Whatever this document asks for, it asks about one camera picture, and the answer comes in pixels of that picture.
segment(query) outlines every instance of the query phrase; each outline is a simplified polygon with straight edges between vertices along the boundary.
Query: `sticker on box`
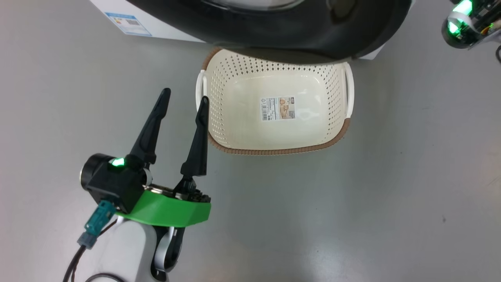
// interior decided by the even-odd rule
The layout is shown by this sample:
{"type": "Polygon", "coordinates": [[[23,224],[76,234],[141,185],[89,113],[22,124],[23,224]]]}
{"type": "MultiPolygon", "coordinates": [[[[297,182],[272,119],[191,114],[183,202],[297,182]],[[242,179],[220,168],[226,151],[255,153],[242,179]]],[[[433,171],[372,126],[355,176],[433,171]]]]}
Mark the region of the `sticker on box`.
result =
{"type": "Polygon", "coordinates": [[[151,36],[146,28],[136,19],[135,16],[115,13],[105,13],[110,20],[118,26],[123,33],[130,35],[151,36]]]}
{"type": "Polygon", "coordinates": [[[293,96],[262,98],[261,121],[296,118],[296,104],[293,96]]]}

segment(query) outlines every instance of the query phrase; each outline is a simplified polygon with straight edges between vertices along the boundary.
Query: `green bracket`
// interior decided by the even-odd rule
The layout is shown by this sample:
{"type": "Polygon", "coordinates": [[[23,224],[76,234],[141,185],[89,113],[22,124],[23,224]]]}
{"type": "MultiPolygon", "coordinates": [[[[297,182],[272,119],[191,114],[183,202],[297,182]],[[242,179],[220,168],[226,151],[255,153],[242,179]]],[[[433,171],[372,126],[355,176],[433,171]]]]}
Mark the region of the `green bracket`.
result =
{"type": "Polygon", "coordinates": [[[154,226],[186,227],[209,219],[210,203],[196,203],[144,191],[129,214],[119,216],[154,226]]]}

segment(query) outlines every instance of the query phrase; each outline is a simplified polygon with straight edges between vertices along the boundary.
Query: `basket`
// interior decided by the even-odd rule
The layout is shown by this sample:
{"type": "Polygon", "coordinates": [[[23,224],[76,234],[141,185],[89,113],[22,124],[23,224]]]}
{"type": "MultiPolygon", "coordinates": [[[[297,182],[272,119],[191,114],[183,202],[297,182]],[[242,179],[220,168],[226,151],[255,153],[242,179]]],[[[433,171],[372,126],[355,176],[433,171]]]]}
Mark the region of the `basket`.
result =
{"type": "Polygon", "coordinates": [[[209,141],[239,155],[325,149],[339,141],[353,111],[348,63],[292,65],[216,48],[196,83],[196,106],[210,100],[209,141]]]}

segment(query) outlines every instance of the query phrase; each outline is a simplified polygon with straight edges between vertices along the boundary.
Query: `gray floor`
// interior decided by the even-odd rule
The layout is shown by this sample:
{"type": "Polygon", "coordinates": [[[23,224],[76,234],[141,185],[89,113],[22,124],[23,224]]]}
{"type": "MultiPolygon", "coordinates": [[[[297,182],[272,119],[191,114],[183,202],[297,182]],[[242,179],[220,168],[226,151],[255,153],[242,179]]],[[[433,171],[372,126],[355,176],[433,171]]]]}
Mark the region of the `gray floor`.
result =
{"type": "MultiPolygon", "coordinates": [[[[127,153],[163,87],[173,97],[153,173],[178,182],[210,47],[122,35],[85,0],[2,6],[0,272],[60,280],[95,207],[81,165],[127,153]]],[[[333,147],[210,147],[197,182],[213,210],[187,230],[171,281],[500,281],[501,66],[495,45],[446,46],[450,9],[419,1],[376,60],[352,63],[355,111],[333,147]]]]}

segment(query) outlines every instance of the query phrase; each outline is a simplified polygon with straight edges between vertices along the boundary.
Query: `cable connector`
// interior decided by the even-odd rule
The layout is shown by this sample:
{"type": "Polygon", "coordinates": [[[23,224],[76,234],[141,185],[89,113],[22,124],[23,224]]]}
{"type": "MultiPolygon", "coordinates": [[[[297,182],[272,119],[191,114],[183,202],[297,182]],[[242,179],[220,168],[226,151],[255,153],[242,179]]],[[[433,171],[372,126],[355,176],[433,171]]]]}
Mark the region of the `cable connector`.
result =
{"type": "Polygon", "coordinates": [[[115,212],[115,206],[111,202],[101,201],[85,224],[85,232],[78,238],[77,243],[87,249],[92,249],[101,230],[110,222],[115,212]]]}

